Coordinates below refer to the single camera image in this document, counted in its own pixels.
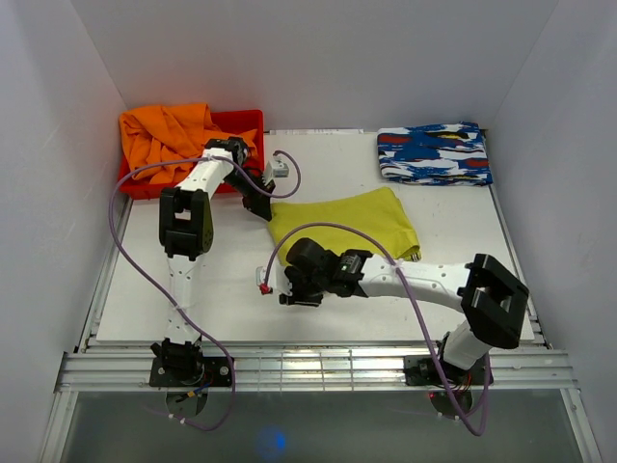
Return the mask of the yellow-green trousers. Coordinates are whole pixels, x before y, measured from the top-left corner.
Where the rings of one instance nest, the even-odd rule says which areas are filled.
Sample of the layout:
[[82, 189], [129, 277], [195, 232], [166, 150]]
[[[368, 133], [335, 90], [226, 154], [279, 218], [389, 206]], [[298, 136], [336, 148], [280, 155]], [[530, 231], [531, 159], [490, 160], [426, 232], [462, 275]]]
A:
[[[307, 223], [327, 222], [344, 225], [363, 232], [378, 241], [395, 258], [421, 260], [420, 243], [403, 204], [388, 187], [381, 187], [357, 196], [321, 203], [275, 203], [268, 230], [278, 243], [283, 237]], [[294, 233], [279, 249], [279, 259], [285, 260], [290, 247], [300, 238], [308, 237], [326, 250], [341, 254], [348, 249], [379, 249], [367, 240], [335, 228], [314, 227]]]

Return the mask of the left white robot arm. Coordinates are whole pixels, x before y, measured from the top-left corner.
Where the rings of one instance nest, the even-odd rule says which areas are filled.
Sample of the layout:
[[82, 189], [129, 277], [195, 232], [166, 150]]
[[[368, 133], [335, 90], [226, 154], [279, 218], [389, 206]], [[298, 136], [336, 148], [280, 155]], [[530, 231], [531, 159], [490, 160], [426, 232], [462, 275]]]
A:
[[162, 369], [183, 385], [198, 383], [204, 374], [198, 346], [201, 334], [183, 316], [196, 304], [203, 260], [213, 243], [213, 194], [224, 183], [242, 195], [245, 209], [272, 220], [270, 194], [275, 184], [266, 183], [244, 166], [248, 156], [248, 145], [239, 137], [211, 139], [189, 176], [160, 194], [159, 241], [167, 258], [169, 293], [174, 301], [165, 337], [152, 348]]

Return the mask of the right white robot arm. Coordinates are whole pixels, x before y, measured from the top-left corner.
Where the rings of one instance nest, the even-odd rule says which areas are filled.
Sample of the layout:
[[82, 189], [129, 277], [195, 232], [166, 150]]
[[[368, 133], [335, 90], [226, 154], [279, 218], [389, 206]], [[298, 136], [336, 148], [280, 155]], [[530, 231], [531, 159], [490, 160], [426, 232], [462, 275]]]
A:
[[390, 263], [365, 250], [340, 255], [301, 238], [287, 253], [286, 264], [269, 279], [283, 305], [317, 307], [327, 294], [341, 298], [410, 295], [420, 302], [449, 308], [464, 321], [438, 343], [435, 360], [417, 360], [406, 367], [410, 383], [441, 380], [457, 383], [469, 376], [482, 381], [483, 357], [493, 348], [520, 345], [529, 290], [496, 258], [475, 255], [462, 264]]

